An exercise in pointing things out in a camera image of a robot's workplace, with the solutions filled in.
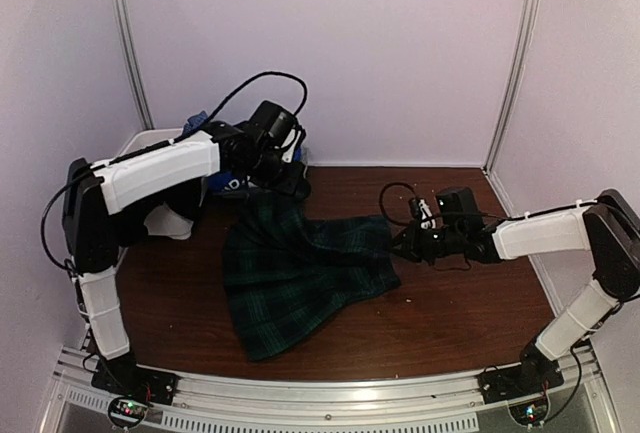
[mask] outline brown wooden surface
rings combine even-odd
[[[378,193],[390,181],[416,184],[431,205],[433,192],[470,186],[480,209],[502,213],[478,169],[312,168],[309,178],[309,218],[378,214]],[[407,215],[406,192],[388,198],[393,216]],[[552,318],[526,258],[468,272],[394,259],[399,289],[350,305],[293,349],[250,363],[222,287],[221,249],[234,219],[228,204],[207,204],[191,239],[151,239],[129,250],[118,291],[140,363],[252,379],[403,378],[516,361]]]

